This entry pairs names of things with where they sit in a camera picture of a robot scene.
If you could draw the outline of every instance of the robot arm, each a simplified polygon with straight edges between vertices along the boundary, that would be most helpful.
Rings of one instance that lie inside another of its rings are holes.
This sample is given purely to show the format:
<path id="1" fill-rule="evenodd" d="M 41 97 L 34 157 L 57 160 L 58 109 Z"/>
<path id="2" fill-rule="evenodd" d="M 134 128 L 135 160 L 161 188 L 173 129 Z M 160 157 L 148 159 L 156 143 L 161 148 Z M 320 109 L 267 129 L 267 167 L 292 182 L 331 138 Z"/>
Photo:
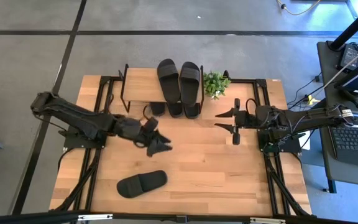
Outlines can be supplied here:
<path id="1" fill-rule="evenodd" d="M 320 108 L 308 111 L 280 110 L 274 106 L 257 106 L 255 115 L 241 111 L 240 99 L 235 99 L 235 107 L 230 111 L 216 115 L 218 118 L 235 117 L 235 125 L 215 124 L 233 133 L 233 144 L 239 144 L 239 128 L 266 130 L 268 141 L 281 144 L 283 139 L 297 135 L 303 131 L 324 126 L 352 126 L 353 114 L 344 106 Z"/>
<path id="2" fill-rule="evenodd" d="M 103 136 L 119 136 L 134 142 L 138 147 L 147 147 L 147 155 L 171 150 L 166 145 L 170 140 L 154 129 L 158 121 L 148 120 L 143 126 L 139 120 L 121 114 L 94 113 L 74 105 L 51 92 L 38 93 L 31 104 L 34 116 L 54 116 L 73 126 L 84 137 L 99 141 Z"/>

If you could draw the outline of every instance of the wooden shelf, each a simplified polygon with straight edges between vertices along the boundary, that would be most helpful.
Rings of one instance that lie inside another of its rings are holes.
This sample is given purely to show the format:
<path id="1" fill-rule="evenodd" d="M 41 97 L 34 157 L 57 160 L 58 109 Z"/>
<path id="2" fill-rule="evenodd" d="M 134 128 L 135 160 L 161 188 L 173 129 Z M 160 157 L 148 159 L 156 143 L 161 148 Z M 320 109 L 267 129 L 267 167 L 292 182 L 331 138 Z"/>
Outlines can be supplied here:
<path id="1" fill-rule="evenodd" d="M 124 101 L 166 102 L 156 68 L 128 68 L 125 75 Z M 201 74 L 198 88 L 197 103 L 203 99 L 203 77 Z"/>

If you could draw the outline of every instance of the wooden tabletop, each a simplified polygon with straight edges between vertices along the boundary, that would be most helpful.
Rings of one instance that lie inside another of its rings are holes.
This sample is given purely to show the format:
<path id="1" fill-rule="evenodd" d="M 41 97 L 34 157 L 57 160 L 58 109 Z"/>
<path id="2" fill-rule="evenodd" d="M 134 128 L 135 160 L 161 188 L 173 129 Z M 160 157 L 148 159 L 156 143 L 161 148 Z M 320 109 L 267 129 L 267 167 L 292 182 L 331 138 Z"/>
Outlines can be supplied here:
<path id="1" fill-rule="evenodd" d="M 198 88 L 197 103 L 201 102 L 203 92 Z M 156 68 L 128 68 L 123 99 L 125 101 L 166 102 L 162 93 Z"/>
<path id="2" fill-rule="evenodd" d="M 84 76 L 77 105 L 93 110 L 99 79 L 100 76 Z M 114 96 L 119 96 L 121 85 L 122 82 L 114 82 Z M 281 81 L 267 80 L 267 85 L 271 104 L 281 109 L 287 108 Z M 256 130 L 242 129 L 241 145 L 233 146 L 230 133 L 214 126 L 214 123 L 233 124 L 233 118 L 214 116 L 232 108 L 235 98 L 241 99 L 241 108 L 244 108 L 246 100 L 254 97 L 252 86 L 232 83 L 225 94 L 220 100 L 205 98 L 198 119 L 186 119 L 185 116 L 171 118 L 168 111 L 158 118 L 160 132 L 172 140 L 172 151 L 149 158 L 146 149 L 139 149 L 130 141 L 108 138 L 101 153 L 91 210 L 270 216 L 272 210 L 267 176 L 263 155 L 258 150 Z M 143 102 L 133 102 L 128 116 L 140 119 L 145 105 Z M 114 97 L 110 110 L 112 113 L 127 114 L 119 97 Z M 84 151 L 72 150 L 62 160 L 50 208 L 59 206 L 76 185 Z M 303 209 L 311 212 L 299 161 L 291 154 L 280 155 L 286 186 Z M 132 199 L 118 194 L 116 184 L 121 179 L 155 170 L 164 170 L 168 175 L 168 182 L 163 187 Z M 85 204 L 86 192 L 87 186 L 81 208 Z M 277 186 L 275 192 L 282 213 Z"/>

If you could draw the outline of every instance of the slipper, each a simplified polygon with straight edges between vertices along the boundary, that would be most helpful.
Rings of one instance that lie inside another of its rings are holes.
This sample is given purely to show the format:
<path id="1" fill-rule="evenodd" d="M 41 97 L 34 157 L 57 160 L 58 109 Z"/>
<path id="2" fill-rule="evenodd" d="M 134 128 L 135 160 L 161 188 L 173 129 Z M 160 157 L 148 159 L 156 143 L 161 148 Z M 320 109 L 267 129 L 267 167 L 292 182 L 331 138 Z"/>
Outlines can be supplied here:
<path id="1" fill-rule="evenodd" d="M 162 116 L 165 113 L 165 103 L 150 103 L 153 116 Z"/>
<path id="2" fill-rule="evenodd" d="M 134 198 L 167 183 L 167 174 L 162 170 L 137 174 L 117 183 L 118 193 L 125 198 Z"/>
<path id="3" fill-rule="evenodd" d="M 178 82 L 178 70 L 171 59 L 165 59 L 157 67 L 157 75 L 164 98 L 167 101 L 169 113 L 173 118 L 178 118 L 183 114 L 180 99 L 180 90 Z"/>
<path id="4" fill-rule="evenodd" d="M 197 102 L 200 87 L 200 69 L 193 62 L 185 62 L 180 71 L 181 96 L 187 118 L 195 119 L 200 114 Z"/>

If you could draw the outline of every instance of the laptop keyboard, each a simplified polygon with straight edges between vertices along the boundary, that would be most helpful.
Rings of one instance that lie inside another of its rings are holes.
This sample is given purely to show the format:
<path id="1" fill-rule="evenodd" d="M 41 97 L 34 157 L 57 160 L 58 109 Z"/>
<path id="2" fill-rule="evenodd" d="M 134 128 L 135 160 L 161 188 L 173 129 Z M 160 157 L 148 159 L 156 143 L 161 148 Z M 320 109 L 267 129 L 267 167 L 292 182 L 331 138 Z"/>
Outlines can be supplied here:
<path id="1" fill-rule="evenodd" d="M 331 128 L 336 149 L 358 151 L 358 128 Z"/>

